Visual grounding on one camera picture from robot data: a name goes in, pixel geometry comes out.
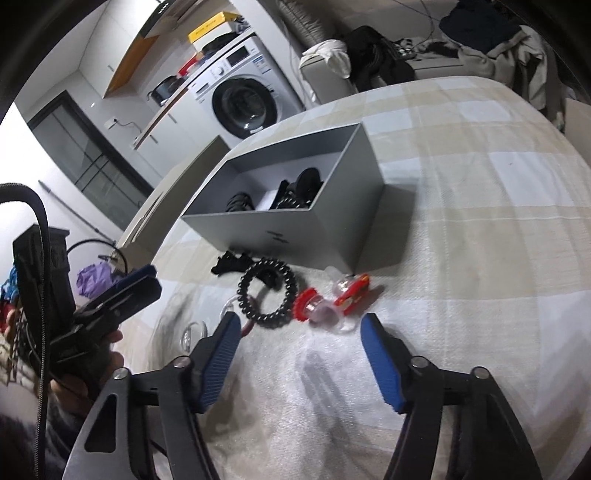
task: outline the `black hair tie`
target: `black hair tie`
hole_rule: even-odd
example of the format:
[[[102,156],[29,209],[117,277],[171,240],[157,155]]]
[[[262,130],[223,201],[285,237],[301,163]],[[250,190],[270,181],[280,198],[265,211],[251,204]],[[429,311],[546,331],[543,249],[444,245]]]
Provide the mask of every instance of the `black hair tie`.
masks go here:
[[[280,307],[272,313],[261,313],[248,301],[248,287],[252,279],[264,270],[273,270],[283,278],[285,284],[285,298]],[[246,318],[264,328],[278,328],[291,320],[291,307],[297,296],[296,276],[291,268],[281,260],[261,258],[248,268],[238,283],[238,304]]]

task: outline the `black pot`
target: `black pot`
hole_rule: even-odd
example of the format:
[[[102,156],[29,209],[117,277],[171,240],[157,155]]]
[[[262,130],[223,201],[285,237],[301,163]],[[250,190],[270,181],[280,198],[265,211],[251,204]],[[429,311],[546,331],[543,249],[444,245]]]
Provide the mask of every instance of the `black pot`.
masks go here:
[[[184,83],[183,79],[177,78],[175,76],[170,76],[165,78],[162,82],[160,82],[154,90],[150,92],[150,96],[156,101],[159,105],[162,105],[166,100],[168,100],[174,92]]]

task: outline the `washing machine door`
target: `washing machine door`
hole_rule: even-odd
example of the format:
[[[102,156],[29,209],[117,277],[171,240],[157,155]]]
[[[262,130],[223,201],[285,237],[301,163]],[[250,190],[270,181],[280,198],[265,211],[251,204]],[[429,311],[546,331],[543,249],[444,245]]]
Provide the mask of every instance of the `washing machine door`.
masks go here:
[[[231,78],[213,92],[213,113],[222,126],[238,138],[277,123],[277,104],[271,92],[252,78]]]

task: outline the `cardboard box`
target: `cardboard box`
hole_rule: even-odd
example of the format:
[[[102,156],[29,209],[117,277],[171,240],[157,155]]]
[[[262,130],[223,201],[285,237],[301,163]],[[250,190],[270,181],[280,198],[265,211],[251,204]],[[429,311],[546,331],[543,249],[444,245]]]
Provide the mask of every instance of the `cardboard box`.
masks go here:
[[[220,12],[220,13],[214,15],[213,17],[211,17],[206,22],[203,22],[195,30],[193,30],[189,34],[189,42],[193,43],[193,42],[195,42],[195,40],[197,40],[198,38],[201,38],[207,32],[210,32],[211,30],[216,28],[218,25],[221,25],[224,22],[231,22],[233,20],[236,20],[237,18],[238,18],[238,14],[235,14],[233,12]]]
[[[279,183],[316,167],[324,185],[307,209],[268,210]],[[362,124],[347,125],[228,160],[195,197],[183,219],[220,251],[248,251],[287,263],[354,273],[384,187]],[[247,192],[255,210],[225,213]]]

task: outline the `washing machine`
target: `washing machine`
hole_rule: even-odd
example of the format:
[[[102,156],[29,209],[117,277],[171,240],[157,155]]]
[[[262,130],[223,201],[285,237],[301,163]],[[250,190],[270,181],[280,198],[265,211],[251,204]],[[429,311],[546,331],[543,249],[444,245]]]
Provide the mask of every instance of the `washing machine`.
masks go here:
[[[280,68],[256,36],[209,66],[189,91],[229,147],[304,111]]]

